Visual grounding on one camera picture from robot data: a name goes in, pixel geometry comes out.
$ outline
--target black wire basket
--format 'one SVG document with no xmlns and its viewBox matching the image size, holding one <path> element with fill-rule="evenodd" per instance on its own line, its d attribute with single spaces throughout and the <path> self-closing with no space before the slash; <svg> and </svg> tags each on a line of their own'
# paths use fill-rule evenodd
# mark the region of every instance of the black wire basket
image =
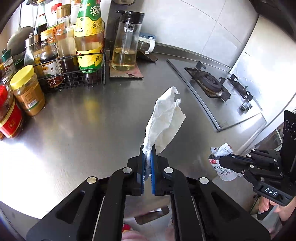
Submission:
<svg viewBox="0 0 296 241">
<path fill-rule="evenodd" d="M 102 55 L 102 64 L 99 69 L 88 69 L 88 70 L 77 70 L 67 72 L 62 64 L 67 59 L 85 56 L 85 55 Z M 68 89 L 68 88 L 76 88 L 76 87 L 86 87 L 86 86 L 94 86 L 97 84 L 105 84 L 105 70 L 106 70 L 106 55 L 105 53 L 91 53 L 91 54 L 81 54 L 68 56 L 63 58 L 55 59 L 60 61 L 62 67 L 62 73 L 45 76 L 39 78 L 40 86 L 44 93 L 56 92 L 58 90 Z M 52 62 L 52 60 L 43 62 L 42 64 L 46 64 Z"/>
</svg>

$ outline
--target stove burner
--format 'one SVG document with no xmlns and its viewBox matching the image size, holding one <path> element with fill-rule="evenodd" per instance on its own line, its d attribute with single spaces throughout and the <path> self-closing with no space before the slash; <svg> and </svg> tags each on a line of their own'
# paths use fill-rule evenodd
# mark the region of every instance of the stove burner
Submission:
<svg viewBox="0 0 296 241">
<path fill-rule="evenodd" d="M 234 86 L 234 88 L 240 93 L 240 95 L 246 99 L 246 100 L 251 100 L 253 99 L 253 96 L 249 91 L 246 90 L 247 86 L 243 87 L 240 82 L 236 81 L 235 79 L 238 80 L 238 78 L 232 74 L 230 78 L 228 78 L 229 82 Z"/>
<path fill-rule="evenodd" d="M 185 70 L 191 75 L 192 80 L 195 80 L 199 84 L 208 97 L 220 98 L 224 101 L 228 100 L 231 94 L 222 85 L 225 78 L 220 78 L 221 82 L 219 82 L 213 75 L 202 71 L 201 68 L 206 69 L 204 64 L 198 61 L 194 69 L 186 67 Z"/>
</svg>

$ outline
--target jar with red label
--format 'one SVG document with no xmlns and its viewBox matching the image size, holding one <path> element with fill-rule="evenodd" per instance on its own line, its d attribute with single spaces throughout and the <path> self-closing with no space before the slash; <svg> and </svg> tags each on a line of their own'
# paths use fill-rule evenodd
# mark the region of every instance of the jar with red label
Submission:
<svg viewBox="0 0 296 241">
<path fill-rule="evenodd" d="M 7 137 L 16 137 L 22 130 L 23 115 L 12 91 L 0 86 L 0 131 Z"/>
</svg>

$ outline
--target gas stove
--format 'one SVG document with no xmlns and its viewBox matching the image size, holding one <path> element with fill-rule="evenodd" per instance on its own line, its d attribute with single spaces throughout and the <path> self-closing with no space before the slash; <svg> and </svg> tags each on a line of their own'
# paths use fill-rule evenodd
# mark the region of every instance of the gas stove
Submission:
<svg viewBox="0 0 296 241">
<path fill-rule="evenodd" d="M 195 65 L 168 59 L 168 63 L 191 89 L 218 131 L 261 113 L 247 86 L 234 74 L 199 61 Z"/>
</svg>

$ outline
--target cardboard coaster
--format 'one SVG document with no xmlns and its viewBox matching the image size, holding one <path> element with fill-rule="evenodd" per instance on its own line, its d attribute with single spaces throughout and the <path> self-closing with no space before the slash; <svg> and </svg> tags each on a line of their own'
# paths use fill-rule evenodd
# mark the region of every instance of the cardboard coaster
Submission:
<svg viewBox="0 0 296 241">
<path fill-rule="evenodd" d="M 136 63 L 135 68 L 128 71 L 119 71 L 112 67 L 111 62 L 109 62 L 110 67 L 110 78 L 143 78 L 143 75 L 141 74 L 141 71 Z"/>
</svg>

